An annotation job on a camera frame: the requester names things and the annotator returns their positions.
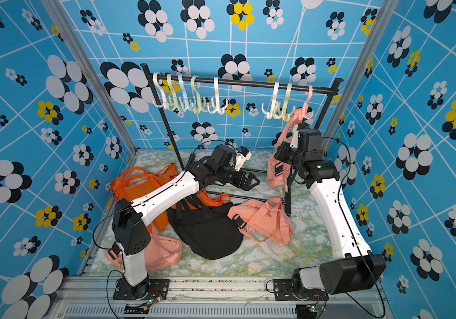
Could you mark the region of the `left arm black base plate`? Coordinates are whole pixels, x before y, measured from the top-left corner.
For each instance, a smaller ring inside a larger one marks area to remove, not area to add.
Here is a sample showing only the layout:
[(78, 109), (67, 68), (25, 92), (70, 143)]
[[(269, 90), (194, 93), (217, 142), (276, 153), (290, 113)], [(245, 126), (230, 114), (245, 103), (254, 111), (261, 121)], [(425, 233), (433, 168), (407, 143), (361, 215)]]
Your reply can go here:
[(165, 300), (169, 292), (169, 284), (169, 279), (147, 278), (133, 287), (122, 277), (116, 281), (112, 298), (114, 300)]

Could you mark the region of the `pink bag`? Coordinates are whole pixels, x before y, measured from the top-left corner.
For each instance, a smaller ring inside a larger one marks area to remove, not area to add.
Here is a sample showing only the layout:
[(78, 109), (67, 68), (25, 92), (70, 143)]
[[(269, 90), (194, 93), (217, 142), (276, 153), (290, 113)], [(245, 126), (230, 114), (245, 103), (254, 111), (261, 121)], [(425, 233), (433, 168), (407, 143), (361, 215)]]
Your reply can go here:
[[(159, 234), (159, 229), (154, 223), (150, 226), (151, 242), (145, 249), (145, 264), (148, 271), (176, 265), (179, 263), (183, 245), (182, 242), (170, 237)], [(124, 262), (118, 243), (115, 242), (112, 248), (106, 253), (107, 260), (117, 266), (121, 271), (124, 270)]]
[(279, 187), (282, 194), (288, 192), (288, 178), (291, 170), (286, 148), (286, 146), (289, 146), (287, 135), (291, 133), (293, 127), (296, 127), (307, 118), (307, 113), (307, 106), (303, 106), (301, 109), (295, 111), (293, 117), (278, 136), (276, 143), (277, 149), (268, 160), (267, 183), (271, 188)]
[(265, 202), (249, 199), (230, 208), (228, 217), (244, 236), (260, 243), (272, 240), (287, 245), (294, 236), (292, 222), (284, 212), (281, 198), (270, 198)]

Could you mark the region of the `orange bag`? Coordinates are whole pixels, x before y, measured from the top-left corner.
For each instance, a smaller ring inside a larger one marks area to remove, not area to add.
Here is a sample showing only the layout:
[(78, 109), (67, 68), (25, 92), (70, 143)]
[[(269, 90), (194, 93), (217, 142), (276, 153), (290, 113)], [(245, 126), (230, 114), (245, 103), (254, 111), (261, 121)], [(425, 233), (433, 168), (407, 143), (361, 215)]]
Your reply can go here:
[(142, 167), (133, 167), (115, 178), (110, 190), (114, 193), (117, 202), (121, 199), (131, 202), (164, 186), (177, 175), (178, 171), (174, 163), (155, 174), (149, 173)]
[(231, 197), (228, 194), (221, 193), (212, 198), (206, 190), (198, 191), (196, 194), (193, 194), (191, 198), (195, 203), (200, 203), (207, 207), (220, 207), (225, 203), (231, 202)]

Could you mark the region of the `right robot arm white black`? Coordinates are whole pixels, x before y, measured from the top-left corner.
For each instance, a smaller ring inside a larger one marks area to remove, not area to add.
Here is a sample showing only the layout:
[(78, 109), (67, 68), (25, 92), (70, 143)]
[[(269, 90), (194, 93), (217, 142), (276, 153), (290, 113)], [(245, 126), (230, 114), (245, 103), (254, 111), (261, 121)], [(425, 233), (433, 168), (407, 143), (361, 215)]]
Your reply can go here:
[(291, 165), (316, 200), (330, 236), (333, 260), (298, 268), (292, 275), (294, 294), (308, 299), (317, 291), (336, 295), (373, 288), (386, 262), (374, 255), (359, 232), (342, 193), (342, 176), (332, 161), (323, 159), (319, 130), (294, 130), (275, 158)]

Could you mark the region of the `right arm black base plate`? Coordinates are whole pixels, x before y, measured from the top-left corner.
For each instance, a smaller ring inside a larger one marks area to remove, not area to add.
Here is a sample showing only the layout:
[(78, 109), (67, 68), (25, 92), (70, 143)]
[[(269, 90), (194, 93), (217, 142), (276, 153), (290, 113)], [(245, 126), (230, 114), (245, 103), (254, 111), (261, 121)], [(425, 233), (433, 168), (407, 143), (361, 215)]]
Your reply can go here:
[(296, 288), (292, 279), (271, 279), (266, 283), (266, 290), (274, 295), (276, 301), (312, 301), (319, 303), (329, 300), (326, 291), (317, 288)]

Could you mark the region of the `black bag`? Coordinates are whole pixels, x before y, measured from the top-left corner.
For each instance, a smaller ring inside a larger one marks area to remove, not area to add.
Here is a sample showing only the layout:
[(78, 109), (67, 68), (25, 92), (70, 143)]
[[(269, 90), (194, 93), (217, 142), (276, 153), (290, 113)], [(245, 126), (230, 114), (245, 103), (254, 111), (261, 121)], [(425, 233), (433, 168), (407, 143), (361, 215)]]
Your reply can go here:
[(216, 260), (233, 254), (242, 244), (243, 234), (236, 222), (228, 217), (232, 207), (231, 202), (212, 207), (200, 199), (188, 197), (166, 213), (183, 243), (200, 257)]

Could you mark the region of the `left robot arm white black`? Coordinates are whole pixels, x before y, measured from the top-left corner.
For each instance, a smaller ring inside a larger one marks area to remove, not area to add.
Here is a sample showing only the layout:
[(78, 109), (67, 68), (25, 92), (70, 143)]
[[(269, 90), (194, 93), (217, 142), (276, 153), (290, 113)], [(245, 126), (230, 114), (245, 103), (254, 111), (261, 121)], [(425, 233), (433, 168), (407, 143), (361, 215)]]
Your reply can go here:
[(134, 299), (143, 299), (150, 290), (146, 268), (146, 249), (152, 234), (148, 227), (162, 213), (188, 197), (196, 198), (198, 191), (219, 183), (230, 183), (242, 190), (251, 190), (259, 180), (250, 172), (242, 171), (251, 157), (246, 147), (234, 148), (229, 144), (215, 147), (211, 155), (199, 160), (194, 154), (184, 171), (163, 186), (132, 201), (121, 200), (112, 222), (112, 230), (121, 250), (124, 283), (130, 287)]

